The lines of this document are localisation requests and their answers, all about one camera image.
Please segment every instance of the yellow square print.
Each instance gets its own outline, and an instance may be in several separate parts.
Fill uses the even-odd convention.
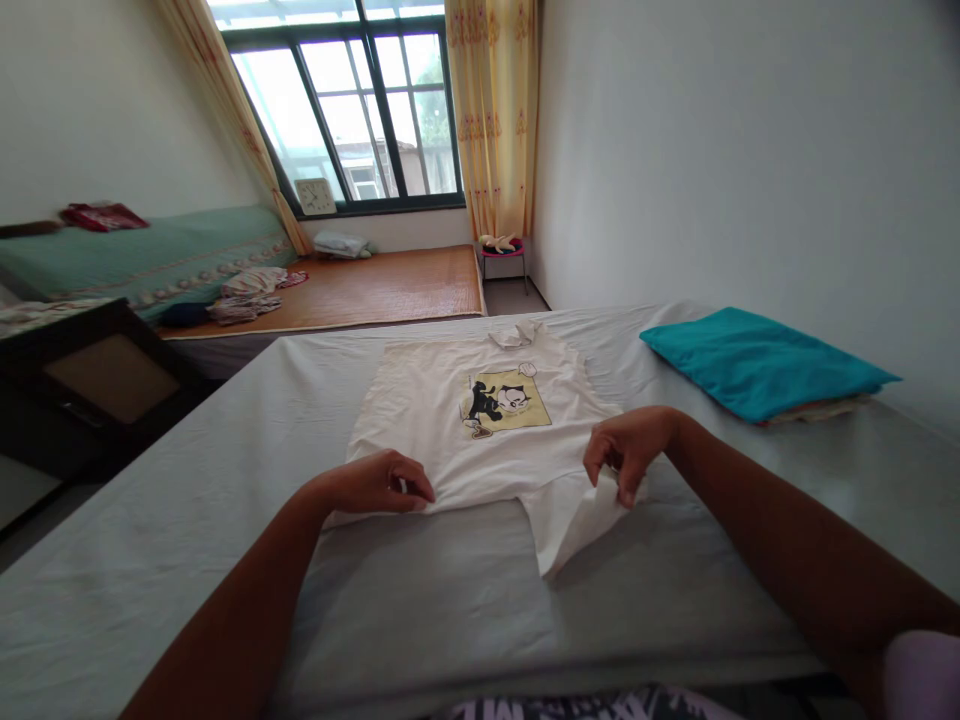
[[[500,430],[550,425],[550,416],[533,378],[533,363],[516,370],[467,376],[467,396],[460,405],[460,420],[475,440]]]

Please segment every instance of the pink stool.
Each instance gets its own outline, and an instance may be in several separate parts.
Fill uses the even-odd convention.
[[[527,290],[527,258],[524,257],[524,247],[523,240],[520,238],[514,238],[510,241],[510,244],[516,248],[512,253],[498,253],[496,250],[486,248],[483,245],[480,246],[480,254],[483,255],[483,279],[487,279],[487,258],[508,258],[508,257],[517,257],[520,256],[520,261],[523,263],[523,294],[529,295],[530,291]]]

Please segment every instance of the yellow curtain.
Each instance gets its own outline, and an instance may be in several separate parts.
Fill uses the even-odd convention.
[[[206,0],[160,0],[158,4],[180,49],[197,68],[213,107],[227,127],[234,132],[236,140],[253,162],[260,179],[273,194],[280,221],[290,236],[294,249],[300,255],[312,252],[310,240],[280,193],[277,173],[270,162],[263,136],[260,135],[233,60],[230,59],[230,53],[223,43]]]
[[[446,0],[464,193],[480,235],[529,235],[537,145],[537,0]]]

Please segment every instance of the green blanket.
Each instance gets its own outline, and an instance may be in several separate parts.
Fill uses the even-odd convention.
[[[297,255],[264,207],[209,210],[151,220],[142,230],[0,241],[0,265],[52,301],[126,297],[146,321],[174,303],[211,302],[241,270],[286,267]]]

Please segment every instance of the wooden nightstand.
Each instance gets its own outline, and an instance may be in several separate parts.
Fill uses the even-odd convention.
[[[50,303],[4,328],[0,453],[67,483],[110,479],[208,394],[124,299]]]

